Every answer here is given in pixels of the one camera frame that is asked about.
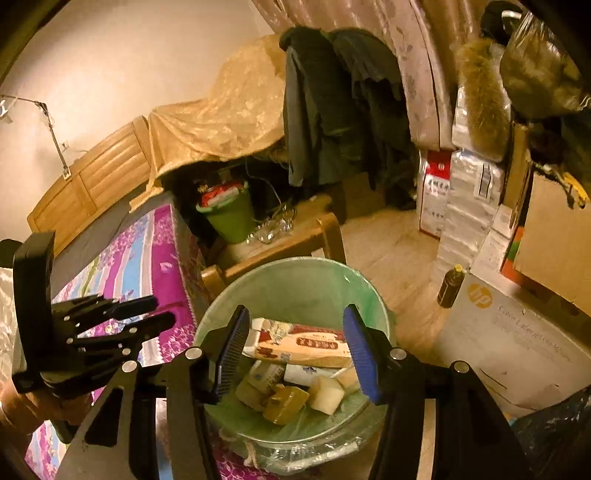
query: trash bin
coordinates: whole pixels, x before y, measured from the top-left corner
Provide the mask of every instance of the trash bin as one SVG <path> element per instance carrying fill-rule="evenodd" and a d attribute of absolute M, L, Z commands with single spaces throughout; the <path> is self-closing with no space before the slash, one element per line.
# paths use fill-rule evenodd
<path fill-rule="evenodd" d="M 388 310 L 372 284 L 359 272 L 333 260 L 294 257 L 262 265 L 228 286 L 203 316 L 195 335 L 199 345 L 211 329 L 228 324 L 237 305 L 251 318 L 342 329 L 345 307 L 355 303 L 369 327 L 392 342 Z M 234 387 L 252 361 L 243 356 Z M 246 458 L 255 452 L 261 468 L 288 475 L 357 451 L 380 428 L 385 406 L 377 407 L 358 391 L 327 416 L 304 407 L 281 427 L 242 404 L 234 388 L 216 406 L 206 406 L 230 448 Z"/>
<path fill-rule="evenodd" d="M 209 223 L 229 244 L 238 244 L 246 240 L 248 234 L 256 227 L 251 197 L 248 193 L 248 182 L 244 182 L 243 188 L 235 198 L 213 207 L 196 205 L 195 208 L 205 215 Z"/>

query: dark bottle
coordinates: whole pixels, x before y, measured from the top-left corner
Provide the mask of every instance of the dark bottle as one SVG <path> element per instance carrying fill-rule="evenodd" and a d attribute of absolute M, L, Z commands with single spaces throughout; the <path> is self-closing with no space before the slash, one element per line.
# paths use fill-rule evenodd
<path fill-rule="evenodd" d="M 437 303 L 445 309 L 450 308 L 457 297 L 457 293 L 460 291 L 463 280 L 463 268 L 457 264 L 443 277 L 443 283 L 437 295 Z"/>

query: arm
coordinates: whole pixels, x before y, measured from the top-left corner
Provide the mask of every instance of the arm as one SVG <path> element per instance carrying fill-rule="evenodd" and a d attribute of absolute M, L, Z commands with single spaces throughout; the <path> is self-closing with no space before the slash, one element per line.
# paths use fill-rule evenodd
<path fill-rule="evenodd" d="M 8 381 L 0 391 L 0 404 L 0 432 L 24 455 L 31 434 L 45 420 L 65 420 L 79 425 L 90 410 L 91 397 L 60 400 L 47 390 L 20 394 L 12 381 Z"/>

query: green plastic bag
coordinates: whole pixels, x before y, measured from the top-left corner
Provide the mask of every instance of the green plastic bag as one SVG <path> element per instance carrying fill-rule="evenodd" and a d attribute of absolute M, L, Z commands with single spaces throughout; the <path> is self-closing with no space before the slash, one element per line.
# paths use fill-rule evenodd
<path fill-rule="evenodd" d="M 372 284 L 341 263 L 316 257 L 295 257 L 258 267 L 236 280 L 212 303 L 195 336 L 227 325 L 238 305 L 251 318 L 342 329 L 345 307 L 355 303 L 369 327 L 382 330 L 392 342 L 389 314 Z M 237 382 L 252 365 L 243 356 Z M 380 427 L 385 407 L 376 407 L 358 391 L 346 397 L 337 412 L 327 416 L 308 407 L 281 427 L 242 404 L 233 393 L 220 404 L 206 406 L 221 427 L 222 437 L 234 439 L 231 448 L 243 457 L 254 447 L 260 467 L 280 475 L 357 451 Z"/>

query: white box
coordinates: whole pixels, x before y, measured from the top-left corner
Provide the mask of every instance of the white box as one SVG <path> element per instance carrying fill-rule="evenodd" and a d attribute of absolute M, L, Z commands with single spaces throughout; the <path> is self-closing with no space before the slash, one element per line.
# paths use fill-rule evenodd
<path fill-rule="evenodd" d="M 435 348 L 446 365 L 468 362 L 500 408 L 521 417 L 591 384 L 591 319 L 501 275 L 508 246 L 487 234 Z"/>

